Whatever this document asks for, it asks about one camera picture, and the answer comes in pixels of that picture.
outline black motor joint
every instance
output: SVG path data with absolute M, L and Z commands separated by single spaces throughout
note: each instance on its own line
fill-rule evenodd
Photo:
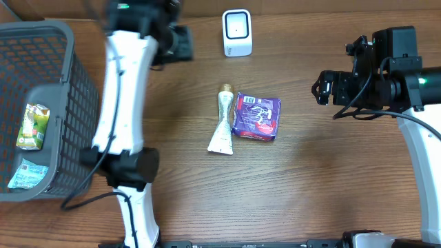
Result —
M 158 52 L 152 65 L 190 61 L 193 58 L 192 35 L 188 27 L 177 25 L 181 13 L 178 0 L 109 0 L 109 31 L 138 32 L 139 38 L 152 36 Z
M 88 167 L 94 167 L 102 156 L 103 153 L 99 152 L 97 146 L 80 151 L 80 161 Z M 107 184 L 113 188 L 133 187 L 141 192 L 147 183 L 153 183 L 158 174 L 158 168 L 158 150 L 143 147 L 135 154 L 130 154 L 127 150 L 123 150 L 119 155 L 107 154 L 97 172 L 105 176 Z
M 318 104 L 327 105 L 332 95 L 334 105 L 346 106 L 367 82 L 352 107 L 401 113 L 441 103 L 441 68 L 422 67 L 414 27 L 374 32 L 372 42 L 361 36 L 346 45 L 346 54 L 353 57 L 352 72 L 322 71 L 312 87 Z

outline white device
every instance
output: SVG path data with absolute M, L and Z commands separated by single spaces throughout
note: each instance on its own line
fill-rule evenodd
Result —
M 222 15 L 225 56 L 248 56 L 253 50 L 251 15 L 248 10 L 228 10 Z

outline green indicator light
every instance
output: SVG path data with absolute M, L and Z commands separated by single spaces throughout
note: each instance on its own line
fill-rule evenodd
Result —
M 420 84 L 425 84 L 425 83 L 427 83 L 427 79 L 419 78 L 418 82 L 420 82 Z
M 126 3 L 118 3 L 118 9 L 122 10 L 122 9 L 128 9 L 130 8 L 130 6 Z

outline gray plastic basket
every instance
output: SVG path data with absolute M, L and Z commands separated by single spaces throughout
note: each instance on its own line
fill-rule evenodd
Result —
M 26 103 L 50 109 L 39 151 L 15 146 Z M 90 171 L 79 163 L 79 152 L 91 146 L 98 107 L 98 92 L 74 53 L 74 35 L 67 24 L 1 24 L 0 201 L 67 196 Z M 49 170 L 32 189 L 9 189 L 22 159 Z

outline tube cap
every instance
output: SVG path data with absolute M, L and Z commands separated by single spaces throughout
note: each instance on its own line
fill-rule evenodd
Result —
M 233 88 L 233 86 L 225 83 L 219 87 L 219 92 L 222 92 L 222 91 L 228 91 L 228 92 L 234 93 L 234 88 Z

